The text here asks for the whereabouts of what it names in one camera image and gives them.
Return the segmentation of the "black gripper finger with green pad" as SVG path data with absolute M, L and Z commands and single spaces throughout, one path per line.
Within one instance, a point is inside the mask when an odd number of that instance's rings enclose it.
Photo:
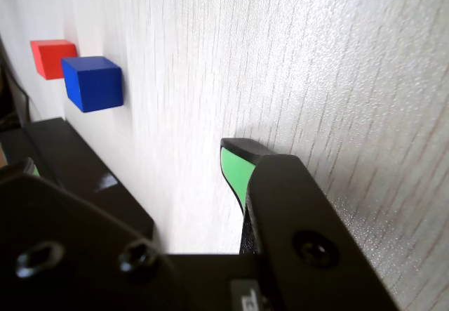
M 275 310 L 395 310 L 396 304 L 302 161 L 249 138 L 223 138 L 222 154 L 248 164 L 222 174 L 253 229 Z
M 96 206 L 28 172 L 1 169 L 2 310 L 181 310 L 167 260 Z

